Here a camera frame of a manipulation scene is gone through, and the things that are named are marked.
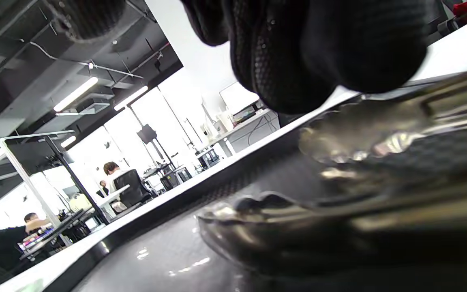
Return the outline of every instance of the white wall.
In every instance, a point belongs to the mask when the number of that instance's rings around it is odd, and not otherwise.
[[[145,0],[189,76],[199,85],[211,115],[225,110],[219,91],[236,78],[230,64],[230,44],[209,47],[194,33],[180,0]]]
[[[0,199],[0,229],[23,226],[24,216],[28,213],[37,213],[39,218],[46,218],[39,200],[21,183]]]

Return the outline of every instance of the man in black shirt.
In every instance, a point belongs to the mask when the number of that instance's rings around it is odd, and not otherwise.
[[[19,274],[24,269],[20,265],[19,257],[22,252],[18,246],[31,231],[41,228],[41,226],[49,223],[49,220],[30,220],[25,226],[7,228],[0,230],[0,268],[3,268],[9,273]]]
[[[104,190],[105,195],[103,195],[101,191],[96,192],[96,194],[98,194],[102,198],[109,196],[109,189],[107,188],[107,183],[105,180],[100,182],[100,186],[102,187],[102,190]]]

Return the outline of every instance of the shiny metal surface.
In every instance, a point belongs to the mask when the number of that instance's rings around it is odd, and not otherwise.
[[[128,220],[45,291],[467,291],[467,213],[443,220],[460,223],[444,225],[457,228],[452,233],[433,232],[444,217],[425,216],[455,210],[445,202],[467,195],[467,129],[348,164],[303,155],[299,134],[280,136]],[[288,202],[265,201],[268,192]],[[437,204],[412,208],[427,202]],[[244,215],[210,216],[224,215],[225,206]],[[264,209],[286,212],[261,217]],[[285,225],[264,226],[275,222]],[[223,235],[229,246],[211,240]]]
[[[304,127],[300,150],[317,161],[362,161],[462,129],[467,129],[467,72],[400,98],[360,96]]]

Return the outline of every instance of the computer monitor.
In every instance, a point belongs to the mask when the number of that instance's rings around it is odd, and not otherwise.
[[[259,96],[245,89],[241,83],[235,82],[223,91],[219,92],[221,98],[226,103],[230,114],[234,115],[246,107],[256,103]]]

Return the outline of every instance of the man in white shirt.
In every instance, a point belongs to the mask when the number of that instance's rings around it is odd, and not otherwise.
[[[109,193],[113,193],[116,191],[115,179],[128,172],[128,170],[122,170],[118,164],[111,161],[104,164],[104,172],[107,174],[107,186],[109,187]]]
[[[113,193],[113,192],[115,192],[117,190],[117,188],[115,186],[115,179],[118,178],[119,176],[121,176],[122,174],[128,172],[128,170],[121,170],[120,166],[118,164],[111,161],[111,162],[108,162],[108,163],[104,164],[104,172],[105,172],[105,174],[107,174],[107,183],[106,183],[106,185],[107,185],[107,187],[109,187],[109,194],[111,194],[111,193]],[[120,212],[124,211],[125,209],[127,209],[127,207],[125,207],[125,205],[120,202],[119,198],[117,200],[118,200],[118,202],[111,203],[111,207],[115,211],[120,213]]]

